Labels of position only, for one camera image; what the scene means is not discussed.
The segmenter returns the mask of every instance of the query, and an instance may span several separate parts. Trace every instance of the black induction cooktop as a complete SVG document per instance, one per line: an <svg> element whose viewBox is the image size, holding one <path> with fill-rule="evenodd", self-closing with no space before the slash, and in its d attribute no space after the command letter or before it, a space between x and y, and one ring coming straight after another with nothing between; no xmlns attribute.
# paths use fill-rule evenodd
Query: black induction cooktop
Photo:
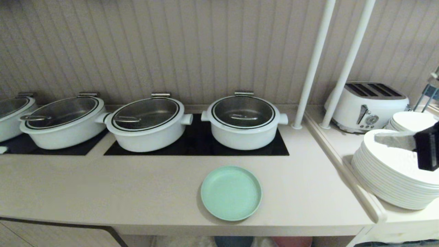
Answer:
<svg viewBox="0 0 439 247"><path fill-rule="evenodd" d="M38 147L28 134L21 134L12 139L0 142L0 146L8 147L10 154L44 154L44 155L86 155L106 134L105 129L88 141L65 149L47 150Z"/></svg>
<svg viewBox="0 0 439 247"><path fill-rule="evenodd" d="M279 130L276 131L274 140L260 149L244 151L228 148L215 140L210 122L202 122L201 114L194 114L192 124L186 126L183 135L165 148L136 153L123 149L115 142L104 155L289 156L289 153Z"/></svg>

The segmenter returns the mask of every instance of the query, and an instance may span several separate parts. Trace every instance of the toaster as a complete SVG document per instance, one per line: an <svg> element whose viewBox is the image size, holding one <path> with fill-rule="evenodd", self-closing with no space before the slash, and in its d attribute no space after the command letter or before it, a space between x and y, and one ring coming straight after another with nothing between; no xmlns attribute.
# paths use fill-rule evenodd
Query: toaster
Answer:
<svg viewBox="0 0 439 247"><path fill-rule="evenodd" d="M327 109L333 92L325 102ZM347 82L332 121L343 131L365 133L383 128L397 112L409 109L407 96L376 82Z"/></svg>

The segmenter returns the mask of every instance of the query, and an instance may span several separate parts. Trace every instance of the white pole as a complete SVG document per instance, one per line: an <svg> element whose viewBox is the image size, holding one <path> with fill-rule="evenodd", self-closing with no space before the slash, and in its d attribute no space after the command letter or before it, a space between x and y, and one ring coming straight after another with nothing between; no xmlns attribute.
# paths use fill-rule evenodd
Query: white pole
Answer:
<svg viewBox="0 0 439 247"><path fill-rule="evenodd" d="M332 115L334 114L335 107L338 104L338 100L342 95L342 91L345 87L346 80L348 79L352 65L354 64L356 54L358 52L358 49L360 48L361 41L363 40L364 33L366 32L367 24L369 23L369 19L372 14L372 10L374 9L374 4L375 0L367 0L364 5L363 13L361 14L360 22L355 32L355 36L348 53L348 57L345 61L345 65L343 66L342 72L340 73L337 85L332 92L332 98L329 102L328 108L326 109L326 114L323 118L323 122L319 124L320 127L324 129L330 128L329 123L331 121Z"/></svg>
<svg viewBox="0 0 439 247"><path fill-rule="evenodd" d="M293 127L296 130L302 128L301 123L305 107L308 102L309 93L313 85L314 77L316 75L317 66L319 65L320 56L322 55L323 45L325 44L326 35L328 33L329 23L331 22L332 12L334 11L336 0L327 0L325 10L323 12L322 21L320 23L319 33L317 35L316 44L314 45L313 56L309 62L308 73L306 74L305 84L303 85L302 95L300 96L299 108L297 109L296 119Z"/></svg>

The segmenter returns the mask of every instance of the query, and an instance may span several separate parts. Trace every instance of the mint green plate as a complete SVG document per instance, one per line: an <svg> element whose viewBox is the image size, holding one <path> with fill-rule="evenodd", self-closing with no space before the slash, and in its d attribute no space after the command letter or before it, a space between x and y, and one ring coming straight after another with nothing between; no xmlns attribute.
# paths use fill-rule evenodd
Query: mint green plate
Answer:
<svg viewBox="0 0 439 247"><path fill-rule="evenodd" d="M250 171L235 166L220 167L204 179L201 200L215 217L239 221L258 209L262 188Z"/></svg>

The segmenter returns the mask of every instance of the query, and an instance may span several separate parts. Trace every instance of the stainless steel lid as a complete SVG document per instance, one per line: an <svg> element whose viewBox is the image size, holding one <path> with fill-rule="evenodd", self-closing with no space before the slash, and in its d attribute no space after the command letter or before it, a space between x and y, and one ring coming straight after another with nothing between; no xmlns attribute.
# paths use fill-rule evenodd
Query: stainless steel lid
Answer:
<svg viewBox="0 0 439 247"><path fill-rule="evenodd" d="M0 101L0 118L10 115L29 103L28 98L10 98Z"/></svg>
<svg viewBox="0 0 439 247"><path fill-rule="evenodd" d="M269 124L274 118L274 109L259 98L235 96L216 103L212 115L229 127L247 129Z"/></svg>
<svg viewBox="0 0 439 247"><path fill-rule="evenodd" d="M144 131L166 124L179 111L180 106L172 99L148 98L120 109L112 124L124 131Z"/></svg>
<svg viewBox="0 0 439 247"><path fill-rule="evenodd" d="M31 115L23 116L31 129L47 129L71 123L87 116L99 102L91 97L67 98L45 105Z"/></svg>

